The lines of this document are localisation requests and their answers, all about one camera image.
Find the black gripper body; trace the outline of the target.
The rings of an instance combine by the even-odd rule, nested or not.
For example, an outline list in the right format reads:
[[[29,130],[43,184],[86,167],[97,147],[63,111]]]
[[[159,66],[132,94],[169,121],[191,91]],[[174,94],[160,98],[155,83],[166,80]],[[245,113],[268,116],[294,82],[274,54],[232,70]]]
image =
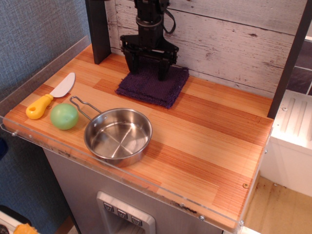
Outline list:
[[[141,52],[142,57],[155,60],[172,59],[175,64],[179,48],[164,38],[163,31],[162,25],[139,26],[138,34],[120,36],[122,52]]]

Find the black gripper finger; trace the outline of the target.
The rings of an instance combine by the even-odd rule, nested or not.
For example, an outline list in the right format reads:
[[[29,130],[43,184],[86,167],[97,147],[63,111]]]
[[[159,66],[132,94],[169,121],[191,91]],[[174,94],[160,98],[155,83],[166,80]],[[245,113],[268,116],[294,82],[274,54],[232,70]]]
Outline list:
[[[162,58],[158,63],[158,80],[165,81],[170,66],[173,64],[173,60],[169,58]]]
[[[139,68],[139,57],[143,56],[141,52],[125,52],[125,59],[131,73],[137,73]]]

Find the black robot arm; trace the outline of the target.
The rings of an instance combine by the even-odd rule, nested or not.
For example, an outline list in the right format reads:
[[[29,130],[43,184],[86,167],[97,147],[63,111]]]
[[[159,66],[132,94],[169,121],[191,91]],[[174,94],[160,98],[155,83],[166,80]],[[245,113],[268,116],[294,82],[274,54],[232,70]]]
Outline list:
[[[167,10],[168,0],[136,0],[137,35],[122,35],[121,50],[130,72],[137,72],[139,58],[158,61],[158,79],[165,80],[169,68],[176,64],[179,48],[164,38],[176,29],[174,16]]]

